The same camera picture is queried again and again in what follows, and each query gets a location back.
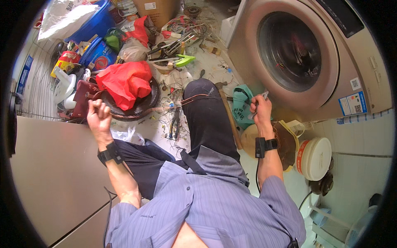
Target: blue shirt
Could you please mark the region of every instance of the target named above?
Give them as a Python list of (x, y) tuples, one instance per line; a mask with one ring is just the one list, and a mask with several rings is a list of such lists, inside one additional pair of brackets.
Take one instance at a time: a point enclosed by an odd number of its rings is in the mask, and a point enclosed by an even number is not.
[(267, 178), (257, 198), (233, 158), (201, 146), (196, 161), (207, 175), (166, 161), (149, 203), (115, 205), (106, 244), (170, 248), (184, 221), (209, 248), (287, 247), (290, 237), (303, 244), (302, 215), (280, 178)]

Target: red plastic bag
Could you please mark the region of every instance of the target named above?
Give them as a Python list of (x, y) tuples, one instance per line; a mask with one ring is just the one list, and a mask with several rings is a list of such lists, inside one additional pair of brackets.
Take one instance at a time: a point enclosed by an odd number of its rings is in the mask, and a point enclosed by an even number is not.
[(129, 22), (120, 28), (126, 34), (126, 37), (122, 38), (121, 41), (125, 42), (127, 39), (134, 37), (139, 40), (142, 45), (146, 48), (148, 47), (149, 37), (146, 34), (146, 29), (144, 22), (146, 20), (147, 15), (144, 17), (138, 18), (135, 21)]
[(151, 78), (148, 63), (140, 61), (110, 65), (96, 76), (96, 82), (100, 90), (109, 91), (119, 108), (129, 110), (136, 98), (150, 94)]

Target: black pants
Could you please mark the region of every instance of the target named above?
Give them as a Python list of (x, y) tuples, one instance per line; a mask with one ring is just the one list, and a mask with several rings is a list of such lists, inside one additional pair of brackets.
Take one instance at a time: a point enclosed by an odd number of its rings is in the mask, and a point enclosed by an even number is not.
[[(229, 118), (215, 85), (207, 79), (194, 80), (186, 86), (183, 99), (198, 94), (208, 94), (211, 97), (196, 96), (194, 101), (182, 106), (190, 130), (189, 155), (196, 159), (200, 146), (203, 145), (240, 163)], [(139, 146), (121, 140), (115, 142), (134, 174), (142, 197), (151, 200), (160, 168), (169, 157), (155, 146)], [(182, 160), (173, 163), (188, 169)]]

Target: black cable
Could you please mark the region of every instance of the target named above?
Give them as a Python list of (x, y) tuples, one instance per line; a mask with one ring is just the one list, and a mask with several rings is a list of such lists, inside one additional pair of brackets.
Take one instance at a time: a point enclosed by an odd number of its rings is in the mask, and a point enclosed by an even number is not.
[(259, 188), (259, 183), (258, 183), (258, 168), (259, 168), (259, 159), (258, 159), (258, 164), (256, 165), (256, 175), (255, 175), (255, 179), (256, 179), (256, 186), (258, 188), (258, 191), (260, 193), (260, 188)]
[(302, 203), (301, 203), (300, 206), (299, 206), (299, 210), (301, 210), (301, 207), (302, 207), (303, 203), (306, 201), (306, 199), (309, 197), (309, 195), (310, 195), (311, 193), (313, 193), (313, 192), (310, 191), (310, 192), (307, 194), (307, 196), (303, 199)]
[(110, 194), (113, 194), (117, 196), (117, 194), (114, 194), (110, 192), (106, 187), (104, 187), (106, 192), (109, 195), (109, 212), (108, 212), (108, 218), (106, 219), (106, 226), (105, 226), (105, 232), (103, 234), (103, 248), (106, 248), (105, 241), (106, 241), (106, 234), (108, 232), (108, 227), (109, 227), (109, 219), (110, 219), (110, 210), (112, 209), (112, 196)]

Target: wooden handle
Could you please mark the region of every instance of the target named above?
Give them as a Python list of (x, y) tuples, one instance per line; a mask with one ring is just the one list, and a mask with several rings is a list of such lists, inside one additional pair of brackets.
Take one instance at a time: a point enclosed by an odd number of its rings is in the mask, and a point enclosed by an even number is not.
[(236, 147), (237, 147), (237, 149), (241, 150), (243, 148), (243, 146), (241, 144), (240, 135), (237, 130), (237, 125), (234, 121), (233, 115), (231, 114), (231, 110), (230, 110), (229, 104), (227, 103), (226, 95), (225, 95), (225, 92), (223, 91), (223, 89), (219, 90), (219, 94), (221, 95), (222, 102), (224, 103), (224, 106), (225, 106), (225, 109), (227, 112), (227, 116), (229, 117), (231, 131), (233, 132), (234, 141), (236, 142)]

